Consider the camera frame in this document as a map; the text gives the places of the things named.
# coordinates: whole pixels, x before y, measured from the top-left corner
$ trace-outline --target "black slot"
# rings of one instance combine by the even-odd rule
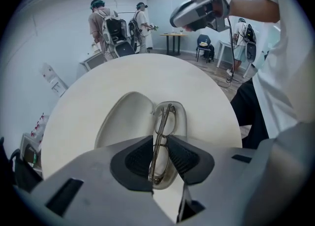
[[[176,136],[167,139],[169,157],[188,186],[202,183],[215,166],[213,157]]]
[[[190,203],[185,202],[184,207],[183,207],[183,215],[181,218],[179,215],[177,216],[176,223],[178,224],[192,216],[195,216],[201,211],[203,211],[204,209],[205,207],[198,201],[192,200]]]
[[[251,162],[251,158],[250,157],[246,157],[246,156],[243,156],[243,155],[239,155],[239,154],[235,154],[232,159],[235,159],[237,161],[241,161],[241,162],[245,162],[245,163],[249,163]]]
[[[67,182],[50,199],[46,207],[62,217],[82,185],[83,181],[81,180],[72,178],[67,180]]]
[[[152,192],[152,182],[148,180],[152,157],[153,136],[151,135],[114,155],[110,162],[110,171],[125,188]]]

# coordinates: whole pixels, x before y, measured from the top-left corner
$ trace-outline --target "shorts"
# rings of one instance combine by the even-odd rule
[[[246,46],[236,46],[234,48],[234,59],[241,62],[245,62],[246,61],[245,51],[246,51]]]

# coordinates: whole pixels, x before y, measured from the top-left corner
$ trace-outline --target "sneaker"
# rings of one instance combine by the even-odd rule
[[[228,69],[226,72],[228,73],[229,76],[232,76],[232,71],[230,69]]]

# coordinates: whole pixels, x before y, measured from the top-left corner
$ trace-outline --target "blue chair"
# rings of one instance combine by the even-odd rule
[[[199,44],[201,42],[207,42],[208,46],[205,46],[205,47],[199,46]],[[210,40],[209,36],[204,35],[204,34],[199,35],[199,37],[197,39],[197,48],[196,48],[196,59],[197,59],[197,62],[199,60],[199,52],[200,52],[200,50],[209,51],[209,53],[210,53],[210,51],[211,51],[211,49],[209,49],[210,44],[211,44],[211,40]]]

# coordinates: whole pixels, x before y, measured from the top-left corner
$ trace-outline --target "wooden table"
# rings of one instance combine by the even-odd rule
[[[166,36],[166,54],[170,55],[169,53],[169,37],[173,36],[173,53],[171,53],[172,56],[180,55],[180,49],[181,49],[181,36],[187,36],[187,34],[179,34],[179,33],[164,33],[160,34],[161,36]],[[177,44],[177,53],[175,53],[175,37],[178,36],[178,44]]]
[[[115,103],[136,91],[155,105],[178,101],[187,114],[187,136],[222,146],[242,147],[233,108],[210,76],[181,59],[136,54],[111,60],[84,74],[59,99],[42,141],[42,169],[48,178],[77,156],[95,148],[101,125]],[[149,134],[138,134],[138,137]],[[176,221],[183,181],[178,175],[153,198]]]

